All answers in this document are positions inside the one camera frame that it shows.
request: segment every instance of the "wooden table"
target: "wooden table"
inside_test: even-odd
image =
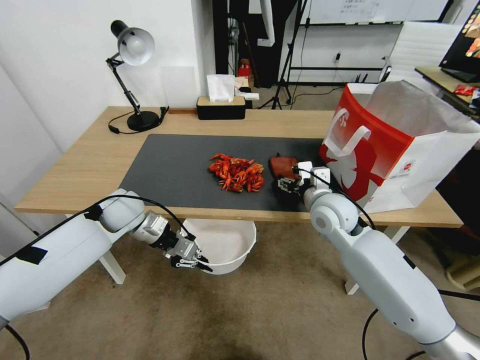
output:
[[[470,114],[476,114],[477,111],[469,105],[472,103],[471,96],[458,95],[454,93],[458,85],[480,86],[480,83],[465,83],[443,72],[440,67],[416,67],[415,71],[423,76],[428,82],[433,83],[442,90],[442,95],[452,100],[459,110]]]
[[[144,110],[160,113],[158,108]],[[247,110],[244,120],[206,121],[198,120],[194,114],[167,114],[163,124],[150,131],[132,135],[110,132],[107,127],[109,120],[129,111],[129,107],[108,107],[15,209],[27,213],[74,214],[87,208],[118,188],[149,134],[321,139],[327,133],[333,115],[333,111]],[[126,118],[122,118],[113,125],[128,131],[125,123]],[[310,221],[308,212],[194,207],[170,209],[179,218]],[[395,242],[412,226],[457,228],[462,225],[460,218],[437,191],[432,192],[417,208],[374,213],[371,218],[376,225],[388,226],[385,232]],[[121,284],[125,273],[113,256],[107,253],[101,262]]]

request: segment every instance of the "tissue box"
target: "tissue box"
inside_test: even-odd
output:
[[[231,102],[210,102],[208,96],[200,96],[196,111],[200,120],[245,119],[245,98],[234,96]]]

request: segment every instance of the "chair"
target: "chair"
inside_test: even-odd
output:
[[[415,67],[437,67],[460,32],[461,25],[437,22],[405,22],[391,51],[385,58],[385,73],[380,81],[406,80],[427,93],[438,88],[424,80]]]

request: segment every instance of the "pile of crayfish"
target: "pile of crayfish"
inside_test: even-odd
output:
[[[250,192],[259,192],[264,185],[262,172],[264,167],[254,160],[231,157],[222,153],[213,155],[210,160],[215,160],[208,167],[221,180],[218,182],[221,189],[241,193],[243,188]]]

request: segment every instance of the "bag handle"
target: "bag handle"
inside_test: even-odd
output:
[[[365,138],[368,140],[370,138],[370,134],[372,133],[368,127],[362,125],[355,131],[355,133],[353,133],[350,140],[348,140],[348,142],[345,144],[343,148],[339,147],[332,140],[332,136],[331,136],[332,129],[338,121],[341,121],[340,123],[341,127],[347,126],[346,120],[349,118],[349,116],[350,116],[350,113],[346,108],[341,108],[340,110],[338,110],[336,114],[333,116],[333,118],[331,119],[330,127],[328,128],[328,132],[326,133],[326,137],[323,142],[326,145],[326,147],[332,153],[334,153],[335,156],[338,158],[350,155],[354,151],[359,141],[362,138]]]

